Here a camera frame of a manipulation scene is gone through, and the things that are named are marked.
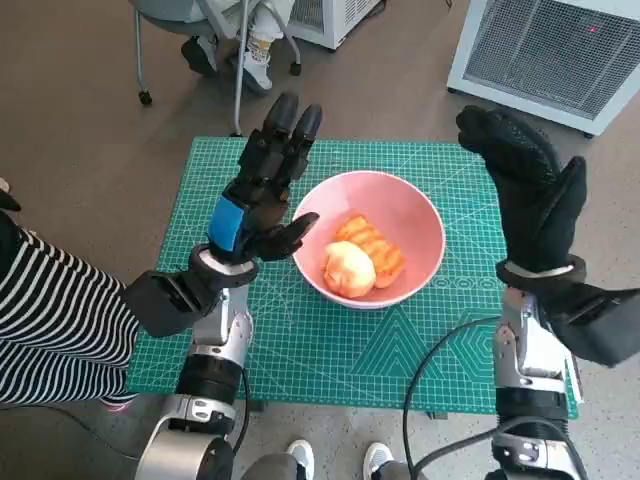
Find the right robot hand black glove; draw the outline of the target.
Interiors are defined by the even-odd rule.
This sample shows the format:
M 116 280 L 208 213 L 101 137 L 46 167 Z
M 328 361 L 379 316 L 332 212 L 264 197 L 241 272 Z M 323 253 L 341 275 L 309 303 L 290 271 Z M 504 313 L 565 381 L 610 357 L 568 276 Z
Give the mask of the right robot hand black glove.
M 532 274 L 566 269 L 587 196 L 587 165 L 561 167 L 548 138 L 502 109 L 469 105 L 456 116 L 460 145 L 480 155 L 494 181 L 507 261 Z

